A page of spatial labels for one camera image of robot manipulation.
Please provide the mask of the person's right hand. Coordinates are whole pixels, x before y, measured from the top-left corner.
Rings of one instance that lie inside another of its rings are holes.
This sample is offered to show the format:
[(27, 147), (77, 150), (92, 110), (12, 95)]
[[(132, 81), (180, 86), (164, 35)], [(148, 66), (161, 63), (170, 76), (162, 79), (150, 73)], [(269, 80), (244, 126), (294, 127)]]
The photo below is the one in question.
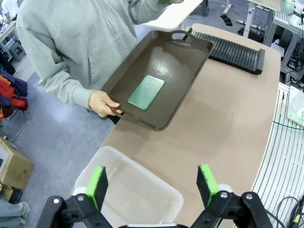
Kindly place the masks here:
[(94, 91), (88, 100), (89, 108), (95, 111), (100, 117), (106, 117), (108, 115), (115, 116), (112, 108), (117, 109), (119, 105), (119, 103), (114, 102), (108, 94), (103, 91)]

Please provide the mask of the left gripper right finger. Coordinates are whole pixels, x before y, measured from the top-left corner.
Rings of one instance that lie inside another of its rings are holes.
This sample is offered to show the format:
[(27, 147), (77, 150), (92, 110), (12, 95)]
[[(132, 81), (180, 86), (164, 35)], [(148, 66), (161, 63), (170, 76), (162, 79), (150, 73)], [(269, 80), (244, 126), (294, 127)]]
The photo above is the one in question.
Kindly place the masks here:
[(241, 196), (219, 190), (207, 164), (198, 166), (196, 181), (204, 210), (193, 228), (218, 228), (223, 220), (232, 220), (238, 228), (271, 228), (272, 223), (260, 197), (252, 191)]

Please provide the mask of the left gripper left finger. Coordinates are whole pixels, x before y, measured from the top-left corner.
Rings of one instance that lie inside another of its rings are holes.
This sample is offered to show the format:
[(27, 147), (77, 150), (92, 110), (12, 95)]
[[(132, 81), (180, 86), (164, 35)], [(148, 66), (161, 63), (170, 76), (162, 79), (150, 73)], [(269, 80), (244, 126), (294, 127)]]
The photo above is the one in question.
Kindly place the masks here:
[(107, 188), (105, 167), (95, 168), (84, 193), (68, 199), (61, 196), (47, 199), (37, 227), (72, 228), (75, 223), (83, 222), (87, 228), (110, 228), (110, 223), (101, 213)]

